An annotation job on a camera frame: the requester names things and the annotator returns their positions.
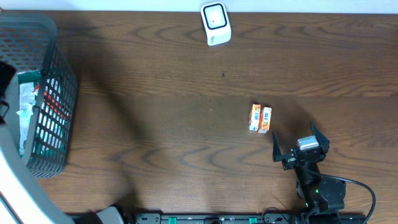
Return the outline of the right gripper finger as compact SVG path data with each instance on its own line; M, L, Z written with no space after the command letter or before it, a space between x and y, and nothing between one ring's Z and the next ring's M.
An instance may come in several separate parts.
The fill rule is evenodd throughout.
M273 138L273 150L272 150L272 158L273 159L280 159L282 156L279 144L277 142L277 137L275 133L272 133L272 138Z
M330 140L325 137L325 135L319 131L319 129L315 126L313 121L310 122L310 127L313 135L316 137L319 147L323 152L328 152L330 148Z

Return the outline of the orange tissue pack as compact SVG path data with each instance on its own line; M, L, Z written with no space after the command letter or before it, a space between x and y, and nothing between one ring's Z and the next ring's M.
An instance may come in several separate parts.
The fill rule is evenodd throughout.
M249 130L257 131L261 114L261 105L253 104L249 114Z
M270 130L272 108L263 107L259 118L258 133L266 134Z

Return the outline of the green 3M adhesive package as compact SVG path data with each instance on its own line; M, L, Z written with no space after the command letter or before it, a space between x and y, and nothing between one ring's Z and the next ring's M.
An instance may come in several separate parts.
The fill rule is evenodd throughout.
M19 82L19 144L21 156L27 150L27 138L30 121L34 115L34 106L38 102L42 74L36 70L17 75ZM33 153L43 156L55 156L67 150L70 137L70 123L76 90L68 78L48 78L44 85L44 97L40 106L38 126L35 136L39 142L34 144Z

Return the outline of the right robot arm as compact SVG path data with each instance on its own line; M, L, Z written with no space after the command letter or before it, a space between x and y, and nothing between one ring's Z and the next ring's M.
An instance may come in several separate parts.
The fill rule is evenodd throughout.
M295 171L297 193L304 199L308 210L300 214L301 223L309 223L310 217L337 214L345 207L346 183L343 180L321 174L318 163L326 158L330 140L314 123L310 123L312 135L297 140L297 147L283 154L273 134L274 162L281 162L284 170Z

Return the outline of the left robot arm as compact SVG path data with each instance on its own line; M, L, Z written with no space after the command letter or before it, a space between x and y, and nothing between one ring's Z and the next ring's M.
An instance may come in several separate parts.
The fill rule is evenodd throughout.
M22 161L4 118L1 118L1 203L9 219L16 223L128 222L116 206L79 217L63 213L49 199Z

